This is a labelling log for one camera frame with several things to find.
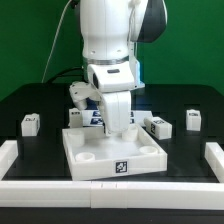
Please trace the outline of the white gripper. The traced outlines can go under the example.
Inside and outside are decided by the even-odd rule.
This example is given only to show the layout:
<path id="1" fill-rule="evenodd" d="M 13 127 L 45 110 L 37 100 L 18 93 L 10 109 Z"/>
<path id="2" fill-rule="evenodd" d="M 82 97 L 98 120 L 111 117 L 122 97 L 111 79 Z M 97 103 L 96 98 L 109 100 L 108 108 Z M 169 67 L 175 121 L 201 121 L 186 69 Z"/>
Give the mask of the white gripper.
<path id="1" fill-rule="evenodd" d="M 107 130 L 126 131 L 130 124 L 131 91 L 143 88 L 139 63 L 87 67 L 88 80 L 100 96 L 98 109 Z"/>

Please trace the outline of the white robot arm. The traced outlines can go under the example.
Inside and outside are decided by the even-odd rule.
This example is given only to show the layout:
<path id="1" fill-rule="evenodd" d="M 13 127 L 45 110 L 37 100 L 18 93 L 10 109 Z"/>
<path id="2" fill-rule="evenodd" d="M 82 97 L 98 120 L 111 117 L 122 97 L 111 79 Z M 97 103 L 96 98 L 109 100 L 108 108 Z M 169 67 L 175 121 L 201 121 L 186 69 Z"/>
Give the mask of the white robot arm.
<path id="1" fill-rule="evenodd" d="M 128 129 L 131 91 L 144 86 L 134 45 L 151 43 L 167 25 L 164 0 L 80 0 L 78 4 L 86 82 L 74 103 L 97 103 L 107 130 Z"/>

